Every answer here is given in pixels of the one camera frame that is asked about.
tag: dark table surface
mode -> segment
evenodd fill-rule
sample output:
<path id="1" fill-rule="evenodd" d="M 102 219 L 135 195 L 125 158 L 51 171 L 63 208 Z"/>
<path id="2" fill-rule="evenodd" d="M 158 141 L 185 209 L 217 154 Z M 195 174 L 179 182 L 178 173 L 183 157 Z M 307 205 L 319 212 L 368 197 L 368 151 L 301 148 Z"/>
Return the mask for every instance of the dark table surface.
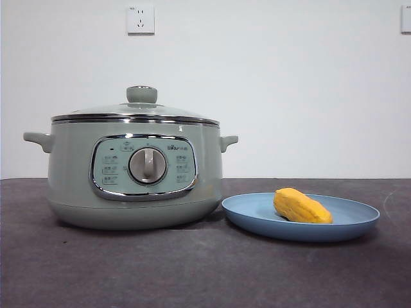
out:
<path id="1" fill-rule="evenodd" d="M 224 197 L 292 186 L 380 210 L 368 234 L 328 244 L 251 234 L 221 207 L 157 230 L 72 227 L 46 181 L 1 181 L 1 307 L 411 307 L 411 179 L 223 180 Z"/>

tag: plate rim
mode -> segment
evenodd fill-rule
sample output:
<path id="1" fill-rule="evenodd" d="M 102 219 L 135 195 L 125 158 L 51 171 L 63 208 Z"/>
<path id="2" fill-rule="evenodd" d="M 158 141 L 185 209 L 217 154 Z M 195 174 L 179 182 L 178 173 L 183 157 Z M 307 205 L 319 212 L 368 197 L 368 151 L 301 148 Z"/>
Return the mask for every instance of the plate rim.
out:
<path id="1" fill-rule="evenodd" d="M 228 199 L 235 198 L 235 197 L 239 197 L 239 196 L 248 196 L 248 195 L 251 195 L 251 194 L 275 194 L 275 192 L 255 192 L 255 193 L 254 193 L 254 192 L 252 192 L 252 193 L 249 192 L 249 193 L 247 193 L 247 194 L 236 194 L 236 195 L 234 195 L 234 196 L 230 196 L 230 197 L 227 197 L 227 198 L 225 198 L 224 200 L 222 200 L 221 205 L 222 205 L 222 207 L 223 207 L 224 210 L 226 210 L 227 212 L 230 212 L 230 213 L 232 213 L 232 214 L 241 215 L 241 216 L 246 217 L 246 218 L 252 218 L 252 219 L 260 219 L 260 220 L 265 220 L 265 221 L 271 221 L 271 222 L 273 222 L 273 223 L 284 223 L 284 224 L 286 224 L 286 225 L 302 225 L 302 226 L 303 226 L 303 225 L 308 225 L 308 226 L 316 226 L 316 227 L 319 227 L 319 226 L 323 226 L 323 227 L 329 227 L 329 226 L 335 226 L 335 227 L 336 227 L 336 226 L 353 226 L 353 225 L 363 225 L 364 223 L 372 223 L 373 221 L 377 221 L 377 220 L 380 218 L 380 216 L 381 216 L 381 213 L 379 212 L 379 210 L 376 209 L 375 207 L 372 207 L 371 205 L 368 205 L 368 204 L 365 204 L 365 203 L 362 203 L 362 202 L 359 202 L 359 201 L 355 201 L 355 200 L 350 200 L 350 199 L 347 199 L 347 198 L 340 198 L 340 197 L 335 197 L 335 196 L 326 196 L 326 195 L 323 195 L 323 194 L 305 194 L 305 195 L 306 195 L 306 196 L 320 196 L 320 197 L 334 198 L 334 199 L 339 199 L 339 200 L 344 200 L 344 201 L 350 201 L 350 202 L 359 203 L 359 204 L 361 204 L 361 205 L 365 205 L 366 207 L 369 207 L 370 209 L 376 211 L 377 215 L 376 215 L 376 217 L 373 218 L 373 219 L 369 219 L 369 220 L 365 220 L 365 221 L 359 221 L 359 222 L 356 222 L 356 223 L 339 223 L 339 224 L 336 224 L 336 223 L 300 223 L 300 222 L 298 222 L 298 221 L 273 220 L 273 219 L 269 219 L 269 218 L 258 218 L 258 217 L 255 217 L 255 216 L 244 215 L 244 214 L 241 214 L 241 213 L 238 213 L 238 212 L 233 212 L 232 210 L 228 209 L 228 208 L 224 205 L 224 202 L 225 202 L 226 200 L 228 200 Z"/>

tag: lid rim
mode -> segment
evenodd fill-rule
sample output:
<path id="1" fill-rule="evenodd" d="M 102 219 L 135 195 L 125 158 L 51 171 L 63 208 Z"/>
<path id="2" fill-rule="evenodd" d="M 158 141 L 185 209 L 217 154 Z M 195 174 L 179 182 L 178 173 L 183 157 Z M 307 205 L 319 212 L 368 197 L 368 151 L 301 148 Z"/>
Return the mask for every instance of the lid rim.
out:
<path id="1" fill-rule="evenodd" d="M 205 123 L 220 125 L 219 121 L 212 119 L 205 119 L 202 117 L 185 117 L 174 115 L 157 115 L 157 114 L 63 114 L 56 115 L 51 118 L 51 122 L 61 120 L 77 120 L 77 119 L 153 119 L 153 120 L 166 120 L 166 121 L 185 121 L 193 123 Z"/>

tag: plastic plate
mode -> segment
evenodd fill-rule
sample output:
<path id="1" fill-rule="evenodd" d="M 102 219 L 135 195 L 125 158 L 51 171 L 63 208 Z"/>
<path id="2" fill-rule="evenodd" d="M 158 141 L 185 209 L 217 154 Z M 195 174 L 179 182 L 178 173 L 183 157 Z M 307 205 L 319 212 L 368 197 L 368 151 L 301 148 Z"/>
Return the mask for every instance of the plastic plate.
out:
<path id="1" fill-rule="evenodd" d="M 247 231 L 291 241 L 337 242 L 368 232 L 380 217 L 370 205 L 337 197 L 306 194 L 333 215 L 333 223 L 296 223 L 281 217 L 274 208 L 273 192 L 240 194 L 224 199 L 230 221 Z"/>

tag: side handle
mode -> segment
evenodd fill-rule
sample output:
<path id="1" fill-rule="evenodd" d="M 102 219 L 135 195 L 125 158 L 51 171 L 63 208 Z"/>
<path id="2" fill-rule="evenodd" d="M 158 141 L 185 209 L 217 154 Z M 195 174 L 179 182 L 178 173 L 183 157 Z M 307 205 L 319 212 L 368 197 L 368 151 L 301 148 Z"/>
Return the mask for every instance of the side handle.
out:
<path id="1" fill-rule="evenodd" d="M 54 144 L 54 137 L 49 133 L 24 133 L 23 139 L 25 141 L 34 142 L 40 144 L 43 148 L 43 151 L 46 153 L 51 153 L 51 149 Z"/>
<path id="2" fill-rule="evenodd" d="M 238 142 L 238 136 L 226 136 L 226 137 L 220 137 L 220 148 L 221 148 L 221 153 L 225 153 L 227 150 L 227 147 L 230 144 L 234 144 Z"/>

